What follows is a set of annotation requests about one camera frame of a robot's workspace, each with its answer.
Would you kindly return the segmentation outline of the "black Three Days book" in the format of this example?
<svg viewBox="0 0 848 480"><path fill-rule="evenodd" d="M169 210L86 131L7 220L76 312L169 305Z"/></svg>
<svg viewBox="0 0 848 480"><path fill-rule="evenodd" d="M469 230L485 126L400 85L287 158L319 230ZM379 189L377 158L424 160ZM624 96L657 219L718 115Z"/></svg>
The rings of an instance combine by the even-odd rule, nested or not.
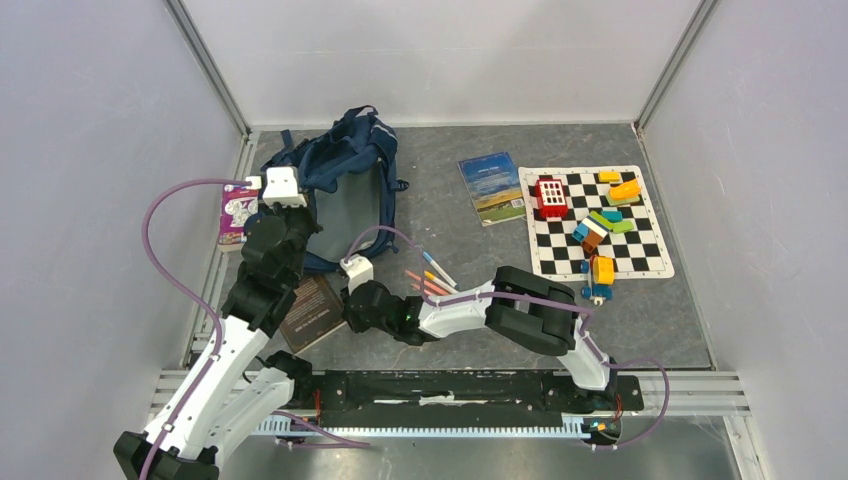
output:
<svg viewBox="0 0 848 480"><path fill-rule="evenodd" d="M299 354L344 323L339 293L326 276L305 277L296 299L279 327L289 351Z"/></svg>

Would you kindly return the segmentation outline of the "navy blue student backpack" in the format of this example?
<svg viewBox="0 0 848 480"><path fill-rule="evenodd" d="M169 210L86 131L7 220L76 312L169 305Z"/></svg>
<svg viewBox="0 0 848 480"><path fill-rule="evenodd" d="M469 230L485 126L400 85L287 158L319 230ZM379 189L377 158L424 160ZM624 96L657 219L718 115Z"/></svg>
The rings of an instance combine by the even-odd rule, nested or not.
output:
<svg viewBox="0 0 848 480"><path fill-rule="evenodd" d="M292 166L317 223L304 270L323 274L339 269L350 248L372 259L394 247L396 194L409 187L397 173L398 138L371 105L349 109L325 133L294 144L281 132L283 148L262 167Z"/></svg>

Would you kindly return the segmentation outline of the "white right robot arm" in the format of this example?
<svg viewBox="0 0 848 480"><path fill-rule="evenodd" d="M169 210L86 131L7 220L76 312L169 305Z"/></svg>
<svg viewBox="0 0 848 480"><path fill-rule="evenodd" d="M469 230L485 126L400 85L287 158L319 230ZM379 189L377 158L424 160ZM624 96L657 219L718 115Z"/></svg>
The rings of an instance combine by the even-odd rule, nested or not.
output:
<svg viewBox="0 0 848 480"><path fill-rule="evenodd" d="M575 304L574 291L516 267L472 289L446 296L391 294L371 273L349 279L341 292L342 318L351 330L380 330L421 346L459 332L489 329L539 355L556 358L570 373L580 400L602 408L618 393L611 358L592 340L592 312Z"/></svg>

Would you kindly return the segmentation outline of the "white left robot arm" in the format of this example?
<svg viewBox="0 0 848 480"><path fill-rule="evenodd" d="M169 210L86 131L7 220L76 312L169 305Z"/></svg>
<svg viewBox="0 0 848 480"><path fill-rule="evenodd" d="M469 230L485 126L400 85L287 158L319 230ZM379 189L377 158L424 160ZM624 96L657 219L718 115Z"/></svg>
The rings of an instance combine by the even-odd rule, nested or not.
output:
<svg viewBox="0 0 848 480"><path fill-rule="evenodd" d="M252 385L231 394L296 300L309 237L306 207L275 205L250 225L243 261L207 347L160 413L124 432L114 454L129 479L216 479L224 461L272 412L306 405L311 366L280 352Z"/></svg>

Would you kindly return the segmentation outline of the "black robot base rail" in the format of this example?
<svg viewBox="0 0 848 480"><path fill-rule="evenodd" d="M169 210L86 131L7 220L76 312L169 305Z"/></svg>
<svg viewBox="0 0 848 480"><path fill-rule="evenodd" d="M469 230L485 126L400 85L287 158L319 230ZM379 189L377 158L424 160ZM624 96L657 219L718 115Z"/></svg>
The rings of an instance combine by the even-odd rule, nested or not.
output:
<svg viewBox="0 0 848 480"><path fill-rule="evenodd" d="M555 370L390 370L314 373L285 409L312 410L321 427L555 427L564 416L640 412L639 380L614 376L589 391Z"/></svg>

